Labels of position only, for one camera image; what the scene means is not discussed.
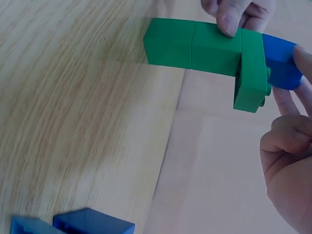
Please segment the toy building block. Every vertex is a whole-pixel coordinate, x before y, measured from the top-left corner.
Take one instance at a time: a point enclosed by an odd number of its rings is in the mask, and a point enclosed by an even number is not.
[[[236,74],[234,109],[255,113],[270,94],[262,35],[242,29],[241,71]]]
[[[269,83],[287,90],[298,87],[302,74],[293,61],[295,44],[266,34],[263,34],[263,43],[266,64],[271,69]]]
[[[192,42],[192,69],[234,77],[241,58],[241,32],[234,38],[213,23],[197,22]]]
[[[135,224],[90,208],[55,215],[53,226],[67,234],[134,234]]]
[[[144,36],[148,63],[191,69],[191,46],[196,22],[154,18]]]
[[[10,234],[65,234],[38,218],[12,217]]]

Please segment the human hand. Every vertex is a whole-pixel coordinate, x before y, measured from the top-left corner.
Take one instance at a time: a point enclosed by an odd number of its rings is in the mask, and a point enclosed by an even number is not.
[[[238,27],[262,33],[275,11],[275,0],[201,0],[201,6],[225,35],[233,37]]]
[[[306,77],[295,93],[308,116],[300,115],[288,90],[274,87],[281,117],[260,142],[268,197],[300,234],[312,233],[312,55],[294,49],[294,61]]]

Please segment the table surface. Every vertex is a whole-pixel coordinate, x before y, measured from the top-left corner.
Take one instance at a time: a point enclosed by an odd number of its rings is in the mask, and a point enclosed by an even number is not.
[[[172,9],[0,0],[0,233],[86,206],[142,233],[185,72],[147,65],[142,38]]]

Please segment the wooden table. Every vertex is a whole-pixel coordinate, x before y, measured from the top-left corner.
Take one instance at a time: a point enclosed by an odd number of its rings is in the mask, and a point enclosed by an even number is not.
[[[85,206],[142,233],[184,75],[145,62],[157,10],[0,0],[0,233],[13,214],[51,223]]]

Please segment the blue block on table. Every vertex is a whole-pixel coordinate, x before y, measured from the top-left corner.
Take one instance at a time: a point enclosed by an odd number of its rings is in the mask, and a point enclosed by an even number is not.
[[[263,34],[264,53],[266,65],[271,69],[269,84],[294,90],[299,86],[302,78],[301,72],[293,61],[295,43]]]
[[[38,218],[12,217],[10,234],[65,234]]]
[[[53,217],[53,226],[67,234],[134,234],[135,224],[85,208]]]

